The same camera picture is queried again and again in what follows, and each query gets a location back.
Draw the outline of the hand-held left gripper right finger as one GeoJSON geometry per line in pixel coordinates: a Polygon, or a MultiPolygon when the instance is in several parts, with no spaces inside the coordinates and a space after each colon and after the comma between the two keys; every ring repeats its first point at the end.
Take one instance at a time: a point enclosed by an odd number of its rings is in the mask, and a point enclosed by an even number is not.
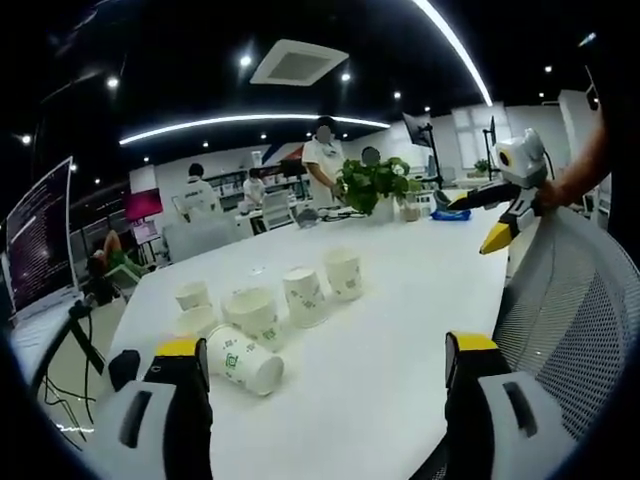
{"type": "Polygon", "coordinates": [[[559,403],[477,333],[445,337],[447,479],[547,479],[575,449],[559,403]]]}

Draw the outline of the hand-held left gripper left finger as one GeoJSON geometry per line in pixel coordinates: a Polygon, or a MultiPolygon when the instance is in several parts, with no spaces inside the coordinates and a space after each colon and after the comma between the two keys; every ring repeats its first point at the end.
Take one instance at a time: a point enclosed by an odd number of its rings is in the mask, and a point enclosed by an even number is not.
{"type": "Polygon", "coordinates": [[[213,411],[206,340],[160,344],[146,371],[139,351],[108,364],[114,393],[96,412],[101,479],[211,479],[213,411]]]}

